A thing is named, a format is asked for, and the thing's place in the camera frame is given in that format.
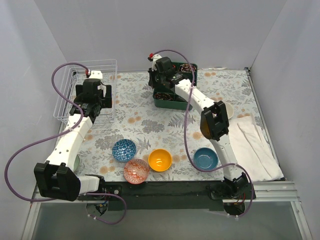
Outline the white wire dish rack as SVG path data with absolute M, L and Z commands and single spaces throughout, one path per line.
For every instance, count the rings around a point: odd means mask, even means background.
M 80 61 L 80 64 L 86 66 L 92 71 L 101 71 L 101 87 L 105 96 L 106 85 L 112 86 L 112 108 L 102 108 L 99 116 L 96 118 L 96 124 L 111 124 L 115 120 L 115 102 L 117 92 L 118 65 L 115 59 Z M 76 85 L 81 85 L 86 77 L 86 69 L 79 65 L 70 64 L 63 67 L 64 73 L 59 91 L 65 98 L 73 101 L 76 98 Z M 66 123 L 72 109 L 72 104 L 62 97 L 58 96 L 53 111 L 53 117 Z

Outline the green compartment tray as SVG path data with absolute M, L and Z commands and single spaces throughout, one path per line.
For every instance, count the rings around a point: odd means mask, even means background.
M 192 82 L 192 70 L 189 65 L 184 62 L 172 62 L 176 72 L 181 73 L 186 79 Z M 154 105 L 157 108 L 183 110 L 187 108 L 187 101 L 173 93 L 171 90 L 165 88 L 163 85 L 159 87 L 153 87 L 152 98 Z

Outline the dark blue bowl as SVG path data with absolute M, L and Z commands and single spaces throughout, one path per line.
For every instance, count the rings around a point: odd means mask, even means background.
M 219 158 L 217 153 L 211 148 L 202 147 L 194 153 L 193 163 L 203 171 L 211 171 L 218 166 Z

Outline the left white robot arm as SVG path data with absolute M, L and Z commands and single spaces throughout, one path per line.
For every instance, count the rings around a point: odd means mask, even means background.
M 106 196 L 102 177 L 84 175 L 74 171 L 79 162 L 77 155 L 87 132 L 102 109 L 112 107 L 112 87 L 104 85 L 99 76 L 90 76 L 76 85 L 74 106 L 70 110 L 67 134 L 63 135 L 44 163 L 34 167 L 36 183 L 42 197 L 73 202 L 78 196 L 89 193 L 95 200 Z

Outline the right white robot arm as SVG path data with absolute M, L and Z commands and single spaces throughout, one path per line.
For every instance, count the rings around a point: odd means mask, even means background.
M 229 119 L 223 101 L 215 102 L 202 93 L 193 81 L 178 72 L 169 57 L 151 54 L 149 86 L 154 89 L 166 88 L 187 101 L 200 114 L 200 131 L 211 142 L 223 169 L 222 196 L 237 199 L 244 195 L 250 178 L 238 165 L 229 137 Z

